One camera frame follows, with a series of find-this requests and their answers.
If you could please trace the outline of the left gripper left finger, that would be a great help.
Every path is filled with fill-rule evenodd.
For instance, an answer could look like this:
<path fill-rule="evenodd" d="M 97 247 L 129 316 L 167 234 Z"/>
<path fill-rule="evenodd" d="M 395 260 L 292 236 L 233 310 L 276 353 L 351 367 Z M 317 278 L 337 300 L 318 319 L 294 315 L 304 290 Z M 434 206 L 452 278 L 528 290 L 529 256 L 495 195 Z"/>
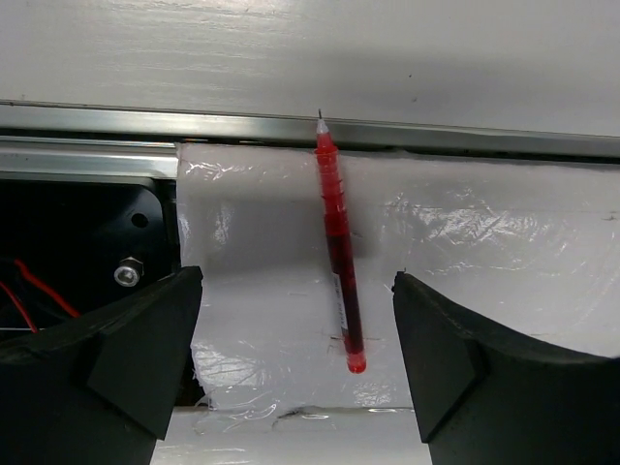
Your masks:
<path fill-rule="evenodd" d="M 4 464 L 147 464 L 165 438 L 202 300 L 180 268 L 1 345 Z"/>

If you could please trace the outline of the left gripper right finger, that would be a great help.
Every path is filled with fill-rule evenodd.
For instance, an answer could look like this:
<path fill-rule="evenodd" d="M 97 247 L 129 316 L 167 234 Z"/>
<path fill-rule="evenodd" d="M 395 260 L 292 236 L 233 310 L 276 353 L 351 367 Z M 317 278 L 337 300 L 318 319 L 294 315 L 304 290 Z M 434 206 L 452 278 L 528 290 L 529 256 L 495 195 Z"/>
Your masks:
<path fill-rule="evenodd" d="M 435 464 L 615 464 L 619 361 L 501 325 L 398 272 L 393 310 Z"/>

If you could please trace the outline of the red pen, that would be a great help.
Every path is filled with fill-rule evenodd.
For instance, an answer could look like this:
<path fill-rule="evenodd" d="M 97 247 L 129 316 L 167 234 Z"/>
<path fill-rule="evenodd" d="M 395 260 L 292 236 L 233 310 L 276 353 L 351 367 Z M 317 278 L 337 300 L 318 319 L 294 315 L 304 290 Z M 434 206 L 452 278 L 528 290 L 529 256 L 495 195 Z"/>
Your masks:
<path fill-rule="evenodd" d="M 339 150 L 321 115 L 317 120 L 315 156 L 325 211 L 325 238 L 347 366 L 351 373 L 361 374 L 366 369 L 366 355 L 351 231 L 339 169 Z"/>

